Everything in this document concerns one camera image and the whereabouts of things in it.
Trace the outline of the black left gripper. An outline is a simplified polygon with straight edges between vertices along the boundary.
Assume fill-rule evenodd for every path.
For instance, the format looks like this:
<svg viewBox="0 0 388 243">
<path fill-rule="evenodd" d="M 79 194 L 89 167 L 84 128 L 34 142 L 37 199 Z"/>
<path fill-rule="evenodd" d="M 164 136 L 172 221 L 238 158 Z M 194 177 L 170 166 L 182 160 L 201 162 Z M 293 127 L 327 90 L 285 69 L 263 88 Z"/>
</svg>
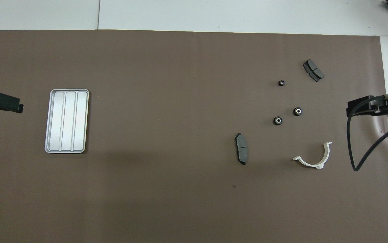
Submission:
<svg viewBox="0 0 388 243">
<path fill-rule="evenodd" d="M 18 108 L 12 110 L 12 106 L 18 106 Z M 0 109 L 23 113 L 23 104 L 20 103 L 19 98 L 0 93 Z"/>
</svg>

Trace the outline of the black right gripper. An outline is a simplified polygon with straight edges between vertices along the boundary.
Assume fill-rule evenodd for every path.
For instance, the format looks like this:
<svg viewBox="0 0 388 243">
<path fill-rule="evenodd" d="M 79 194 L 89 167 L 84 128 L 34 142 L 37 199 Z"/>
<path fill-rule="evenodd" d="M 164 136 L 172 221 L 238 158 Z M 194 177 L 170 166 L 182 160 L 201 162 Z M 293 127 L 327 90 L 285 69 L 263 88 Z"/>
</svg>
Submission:
<svg viewBox="0 0 388 243">
<path fill-rule="evenodd" d="M 376 102 L 377 98 L 375 96 L 365 96 L 359 99 L 355 99 L 352 101 L 347 102 L 347 117 L 350 116 L 353 108 L 357 106 L 359 103 L 361 103 L 361 108 L 358 108 L 353 113 L 353 116 L 356 116 L 361 112 L 361 114 L 372 114 L 377 111 L 376 108 Z"/>
</svg>

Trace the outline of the silver metal tray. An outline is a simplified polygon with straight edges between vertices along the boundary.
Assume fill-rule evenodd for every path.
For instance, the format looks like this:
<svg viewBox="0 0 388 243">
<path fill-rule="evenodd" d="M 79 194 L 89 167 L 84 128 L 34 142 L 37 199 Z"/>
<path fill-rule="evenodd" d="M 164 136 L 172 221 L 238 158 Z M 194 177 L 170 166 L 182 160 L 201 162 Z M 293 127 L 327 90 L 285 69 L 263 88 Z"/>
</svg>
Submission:
<svg viewBox="0 0 388 243">
<path fill-rule="evenodd" d="M 53 89 L 44 150 L 51 154 L 81 154 L 86 149 L 89 91 Z"/>
</svg>

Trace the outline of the white curved plastic clamp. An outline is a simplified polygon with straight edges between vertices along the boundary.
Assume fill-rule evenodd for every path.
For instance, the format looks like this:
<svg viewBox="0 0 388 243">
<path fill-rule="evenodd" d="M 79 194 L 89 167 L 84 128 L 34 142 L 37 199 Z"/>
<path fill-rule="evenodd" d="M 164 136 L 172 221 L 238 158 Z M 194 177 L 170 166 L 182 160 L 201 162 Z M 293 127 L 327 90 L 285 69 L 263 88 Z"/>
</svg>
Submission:
<svg viewBox="0 0 388 243">
<path fill-rule="evenodd" d="M 292 160 L 298 161 L 300 164 L 302 164 L 303 166 L 306 166 L 306 167 L 323 169 L 325 163 L 328 161 L 328 159 L 330 157 L 330 145 L 331 144 L 332 144 L 332 141 L 328 141 L 328 142 L 323 143 L 324 154 L 323 154 L 322 159 L 319 162 L 317 162 L 316 164 L 307 163 L 301 156 L 296 156 L 296 157 L 292 158 Z"/>
</svg>

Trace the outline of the dark grey brake pad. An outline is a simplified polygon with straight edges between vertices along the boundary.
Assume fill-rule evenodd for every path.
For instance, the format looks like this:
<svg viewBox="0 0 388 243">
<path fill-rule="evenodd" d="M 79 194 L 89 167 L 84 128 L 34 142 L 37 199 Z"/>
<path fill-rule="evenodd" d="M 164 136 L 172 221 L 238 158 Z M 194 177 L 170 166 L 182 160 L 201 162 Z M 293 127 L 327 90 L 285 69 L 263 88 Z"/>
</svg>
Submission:
<svg viewBox="0 0 388 243">
<path fill-rule="evenodd" d="M 308 59 L 306 62 L 304 62 L 303 67 L 307 72 L 307 74 L 316 82 L 318 82 L 319 80 L 325 77 L 323 72 L 320 71 L 320 69 L 311 59 Z"/>
<path fill-rule="evenodd" d="M 235 136 L 235 143 L 237 149 L 237 158 L 240 164 L 246 165 L 248 160 L 248 148 L 245 137 L 242 133 L 237 133 Z"/>
</svg>

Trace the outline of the brown table mat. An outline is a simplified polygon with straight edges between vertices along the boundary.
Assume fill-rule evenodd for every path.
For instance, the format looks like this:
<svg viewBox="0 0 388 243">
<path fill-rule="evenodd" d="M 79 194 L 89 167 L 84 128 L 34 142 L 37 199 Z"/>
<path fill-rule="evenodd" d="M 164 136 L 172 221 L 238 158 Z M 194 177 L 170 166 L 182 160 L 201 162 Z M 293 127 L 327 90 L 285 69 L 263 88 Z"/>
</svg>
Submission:
<svg viewBox="0 0 388 243">
<path fill-rule="evenodd" d="M 53 89 L 89 91 L 81 154 L 44 150 Z M 388 139 L 359 172 L 346 141 L 377 36 L 0 31 L 0 92 L 0 243 L 388 243 Z"/>
</svg>

